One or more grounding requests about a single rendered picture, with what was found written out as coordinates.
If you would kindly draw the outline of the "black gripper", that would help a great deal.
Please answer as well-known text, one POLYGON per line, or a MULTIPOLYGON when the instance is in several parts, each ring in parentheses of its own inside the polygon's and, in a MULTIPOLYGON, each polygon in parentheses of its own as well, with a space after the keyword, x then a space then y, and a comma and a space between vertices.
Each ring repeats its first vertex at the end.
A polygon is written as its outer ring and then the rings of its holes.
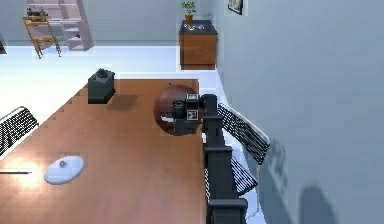
POLYGON ((197 100, 177 100, 172 103, 172 116, 161 116, 164 122, 173 122, 176 135, 195 134, 200 123, 197 100))

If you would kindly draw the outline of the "brown basketball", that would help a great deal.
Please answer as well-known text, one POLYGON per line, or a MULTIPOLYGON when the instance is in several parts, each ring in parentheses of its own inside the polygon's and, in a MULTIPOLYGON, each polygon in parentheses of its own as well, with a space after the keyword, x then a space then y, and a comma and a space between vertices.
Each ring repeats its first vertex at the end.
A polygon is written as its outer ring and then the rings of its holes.
MULTIPOLYGON (((199 94, 194 91, 191 87, 186 85, 169 85, 164 90, 161 91, 160 95, 156 98, 153 105, 153 116, 157 125, 167 134, 173 136, 183 136, 176 135, 174 133, 174 124, 173 122, 164 122, 161 120, 161 116, 171 117, 172 116, 172 103, 177 100, 197 100, 199 99, 199 94)), ((199 118, 202 117, 202 110, 199 108, 199 118)))

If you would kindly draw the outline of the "brown wooden table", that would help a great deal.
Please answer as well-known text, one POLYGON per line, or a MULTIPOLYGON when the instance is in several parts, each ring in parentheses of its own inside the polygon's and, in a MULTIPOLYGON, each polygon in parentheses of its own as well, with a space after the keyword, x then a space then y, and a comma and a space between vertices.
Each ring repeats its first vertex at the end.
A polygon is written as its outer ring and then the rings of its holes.
POLYGON ((205 224, 200 135, 172 136, 153 117, 166 79, 121 79, 107 104, 82 88, 0 161, 0 224, 205 224), (51 185, 65 156, 81 175, 51 185))

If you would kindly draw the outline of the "dark grey box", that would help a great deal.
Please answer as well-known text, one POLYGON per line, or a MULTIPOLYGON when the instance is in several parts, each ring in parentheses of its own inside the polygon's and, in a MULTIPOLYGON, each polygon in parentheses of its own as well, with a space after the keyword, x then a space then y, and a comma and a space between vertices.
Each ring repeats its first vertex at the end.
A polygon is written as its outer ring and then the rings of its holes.
POLYGON ((88 79, 88 103, 107 104, 114 95, 115 73, 106 69, 98 69, 88 79))

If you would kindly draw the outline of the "brown wooden cabinet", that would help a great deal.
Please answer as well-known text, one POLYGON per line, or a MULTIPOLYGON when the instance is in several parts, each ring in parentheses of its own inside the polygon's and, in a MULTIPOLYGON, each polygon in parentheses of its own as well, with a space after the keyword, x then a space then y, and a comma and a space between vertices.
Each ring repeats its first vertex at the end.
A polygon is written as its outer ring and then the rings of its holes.
POLYGON ((185 21, 179 30, 180 66, 182 70, 214 70, 218 32, 210 20, 185 21))

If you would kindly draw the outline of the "black mesh chair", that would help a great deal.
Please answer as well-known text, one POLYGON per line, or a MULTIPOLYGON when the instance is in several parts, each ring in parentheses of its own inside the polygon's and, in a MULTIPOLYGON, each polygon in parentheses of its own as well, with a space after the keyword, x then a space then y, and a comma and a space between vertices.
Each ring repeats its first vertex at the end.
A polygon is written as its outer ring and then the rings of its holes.
POLYGON ((19 106, 0 118, 0 160, 39 123, 30 110, 19 106))
MULTIPOLYGON (((257 163, 257 170, 266 157, 270 147, 269 137, 258 127, 252 124, 239 112, 228 105, 218 104, 218 114, 223 117, 222 131, 228 132, 232 137, 239 141, 240 145, 251 155, 257 163)), ((235 176, 236 189, 239 196, 248 193, 252 189, 258 189, 259 176, 252 175, 246 170, 240 162, 233 156, 232 151, 232 169, 235 176)), ((205 169, 206 194, 209 197, 208 171, 205 169)))

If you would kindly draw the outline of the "green potted plant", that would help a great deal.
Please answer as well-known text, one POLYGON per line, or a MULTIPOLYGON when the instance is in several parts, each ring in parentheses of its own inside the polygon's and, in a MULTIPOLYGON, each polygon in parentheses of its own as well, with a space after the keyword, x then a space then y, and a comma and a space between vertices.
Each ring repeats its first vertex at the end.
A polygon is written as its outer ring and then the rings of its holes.
POLYGON ((185 10, 185 23, 191 24, 193 21, 193 14, 196 12, 194 1, 183 1, 181 7, 185 10))

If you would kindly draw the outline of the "pale blue round plate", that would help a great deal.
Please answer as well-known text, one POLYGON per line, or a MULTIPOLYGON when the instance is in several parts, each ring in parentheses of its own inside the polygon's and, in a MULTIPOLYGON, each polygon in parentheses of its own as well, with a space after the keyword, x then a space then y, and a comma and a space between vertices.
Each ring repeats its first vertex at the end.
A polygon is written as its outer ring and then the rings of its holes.
POLYGON ((85 160, 80 156, 65 156, 51 163, 44 173, 44 180, 51 185, 69 183, 81 175, 85 160))

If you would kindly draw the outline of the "white shelf desk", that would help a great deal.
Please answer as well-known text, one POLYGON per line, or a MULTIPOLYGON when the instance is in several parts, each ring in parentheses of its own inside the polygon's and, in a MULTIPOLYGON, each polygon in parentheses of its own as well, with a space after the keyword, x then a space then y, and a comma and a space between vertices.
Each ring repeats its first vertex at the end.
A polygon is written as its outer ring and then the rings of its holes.
POLYGON ((82 0, 26 0, 28 12, 43 12, 61 45, 87 51, 93 40, 82 0))

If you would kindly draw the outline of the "black framed picture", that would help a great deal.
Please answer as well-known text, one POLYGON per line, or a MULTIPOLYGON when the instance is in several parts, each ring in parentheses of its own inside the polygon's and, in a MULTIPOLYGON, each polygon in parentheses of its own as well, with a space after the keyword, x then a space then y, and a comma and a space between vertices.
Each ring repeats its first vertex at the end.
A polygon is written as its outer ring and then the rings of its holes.
POLYGON ((227 8, 238 15, 243 14, 243 0, 228 0, 227 8))

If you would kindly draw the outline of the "light wooden chair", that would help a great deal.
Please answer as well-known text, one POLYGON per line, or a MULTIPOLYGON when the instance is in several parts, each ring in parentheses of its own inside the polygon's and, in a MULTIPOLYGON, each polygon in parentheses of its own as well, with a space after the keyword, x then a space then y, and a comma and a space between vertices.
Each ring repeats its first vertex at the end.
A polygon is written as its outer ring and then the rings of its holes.
POLYGON ((38 58, 41 58, 43 51, 52 46, 55 47, 58 56, 61 56, 61 48, 56 35, 45 16, 26 16, 23 23, 38 58))

